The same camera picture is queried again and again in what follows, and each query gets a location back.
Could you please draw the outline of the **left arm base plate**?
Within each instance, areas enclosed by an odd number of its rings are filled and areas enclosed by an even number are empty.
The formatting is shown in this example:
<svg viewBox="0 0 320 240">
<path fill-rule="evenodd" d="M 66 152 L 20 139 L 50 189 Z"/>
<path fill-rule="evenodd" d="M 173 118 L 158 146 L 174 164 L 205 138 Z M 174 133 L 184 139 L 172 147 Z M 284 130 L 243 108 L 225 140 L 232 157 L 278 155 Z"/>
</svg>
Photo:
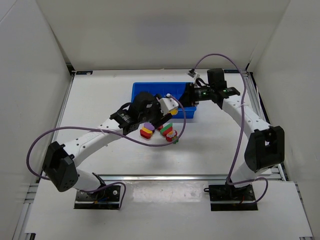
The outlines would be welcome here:
<svg viewBox="0 0 320 240">
<path fill-rule="evenodd" d="M 106 185 L 107 188 L 98 192 L 77 191 L 74 200 L 75 210 L 120 210 L 127 186 L 123 182 Z"/>
</svg>

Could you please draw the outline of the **small green brick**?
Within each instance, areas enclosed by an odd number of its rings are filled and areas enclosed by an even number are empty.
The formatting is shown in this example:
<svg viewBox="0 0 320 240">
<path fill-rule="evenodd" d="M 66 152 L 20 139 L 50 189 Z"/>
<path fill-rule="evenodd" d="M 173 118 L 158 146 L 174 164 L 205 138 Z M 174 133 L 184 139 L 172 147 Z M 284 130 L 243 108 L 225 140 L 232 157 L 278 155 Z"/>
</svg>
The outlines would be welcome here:
<svg viewBox="0 0 320 240">
<path fill-rule="evenodd" d="M 172 141 L 173 141 L 173 144 L 176 144 L 176 143 L 179 142 L 179 138 L 178 138 L 178 137 L 174 137 L 174 138 L 172 139 Z"/>
</svg>

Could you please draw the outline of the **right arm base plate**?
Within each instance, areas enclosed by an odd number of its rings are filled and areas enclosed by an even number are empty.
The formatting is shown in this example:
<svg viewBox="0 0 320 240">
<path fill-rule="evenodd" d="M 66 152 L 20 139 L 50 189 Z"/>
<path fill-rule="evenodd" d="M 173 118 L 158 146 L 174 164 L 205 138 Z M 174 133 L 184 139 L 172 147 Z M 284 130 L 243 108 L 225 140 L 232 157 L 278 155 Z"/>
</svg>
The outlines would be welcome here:
<svg viewBox="0 0 320 240">
<path fill-rule="evenodd" d="M 212 212 L 257 211 L 253 186 L 235 188 L 232 185 L 209 185 L 203 191 L 209 194 Z"/>
</svg>

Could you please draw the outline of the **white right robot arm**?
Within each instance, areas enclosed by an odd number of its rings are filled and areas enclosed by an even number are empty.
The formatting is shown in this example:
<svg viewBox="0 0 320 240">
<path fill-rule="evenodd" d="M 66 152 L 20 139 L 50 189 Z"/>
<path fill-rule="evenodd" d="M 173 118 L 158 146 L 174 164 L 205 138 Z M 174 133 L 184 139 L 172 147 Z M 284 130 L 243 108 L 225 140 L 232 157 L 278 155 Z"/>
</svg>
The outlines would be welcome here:
<svg viewBox="0 0 320 240">
<path fill-rule="evenodd" d="M 261 119 L 248 105 L 244 95 L 235 87 L 228 87 L 224 70 L 213 68 L 207 71 L 204 82 L 194 69 L 187 73 L 193 83 L 185 86 L 179 101 L 184 107 L 212 101 L 239 125 L 242 136 L 247 137 L 244 163 L 237 169 L 230 168 L 227 184 L 234 188 L 248 186 L 266 169 L 281 164 L 285 159 L 285 132 L 280 126 L 272 126 Z"/>
</svg>

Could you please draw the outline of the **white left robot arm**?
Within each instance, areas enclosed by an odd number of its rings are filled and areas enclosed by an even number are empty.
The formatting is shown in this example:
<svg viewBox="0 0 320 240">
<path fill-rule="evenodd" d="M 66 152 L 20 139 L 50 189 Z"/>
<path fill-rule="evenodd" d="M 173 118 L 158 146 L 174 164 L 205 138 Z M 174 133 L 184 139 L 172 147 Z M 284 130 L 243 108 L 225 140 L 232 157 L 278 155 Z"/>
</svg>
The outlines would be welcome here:
<svg viewBox="0 0 320 240">
<path fill-rule="evenodd" d="M 179 104 L 170 95 L 161 97 L 148 92 L 139 93 L 115 113 L 86 134 L 66 143 L 51 143 L 46 151 L 42 169 L 59 192 L 76 189 L 88 194 L 94 201 L 106 198 L 106 183 L 95 173 L 79 169 L 89 156 L 113 141 L 151 123 L 155 128 L 172 118 Z"/>
</svg>

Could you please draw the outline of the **yellow oval brick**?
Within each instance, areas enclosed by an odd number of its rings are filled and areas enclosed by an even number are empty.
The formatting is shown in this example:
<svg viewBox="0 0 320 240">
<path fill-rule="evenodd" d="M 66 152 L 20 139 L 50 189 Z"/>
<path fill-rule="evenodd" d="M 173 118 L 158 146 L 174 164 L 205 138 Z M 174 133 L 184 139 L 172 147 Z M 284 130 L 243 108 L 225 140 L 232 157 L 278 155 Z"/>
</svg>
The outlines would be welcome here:
<svg viewBox="0 0 320 240">
<path fill-rule="evenodd" d="M 178 114 L 178 112 L 179 112 L 179 110 L 178 110 L 177 108 L 175 108 L 175 109 L 172 109 L 172 110 L 170 111 L 170 114 L 171 114 L 172 116 L 175 116 L 175 115 Z"/>
</svg>

